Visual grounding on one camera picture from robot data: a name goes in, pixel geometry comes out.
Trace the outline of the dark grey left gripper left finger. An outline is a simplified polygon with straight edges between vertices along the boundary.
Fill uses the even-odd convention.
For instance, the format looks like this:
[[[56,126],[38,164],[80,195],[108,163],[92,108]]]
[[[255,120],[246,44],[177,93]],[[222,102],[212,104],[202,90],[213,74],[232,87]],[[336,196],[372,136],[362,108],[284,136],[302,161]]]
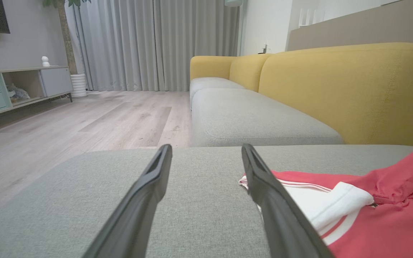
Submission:
[[[144,258],[158,203],[165,196],[172,146],[160,147],[90,244],[84,258]]]

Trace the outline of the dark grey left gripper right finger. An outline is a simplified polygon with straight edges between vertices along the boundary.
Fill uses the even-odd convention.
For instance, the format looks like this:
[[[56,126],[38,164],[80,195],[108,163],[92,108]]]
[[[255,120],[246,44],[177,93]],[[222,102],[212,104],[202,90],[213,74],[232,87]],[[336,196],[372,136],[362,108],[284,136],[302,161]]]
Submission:
[[[257,150],[242,146],[248,194],[261,208],[272,258],[332,258],[293,198],[275,178]]]

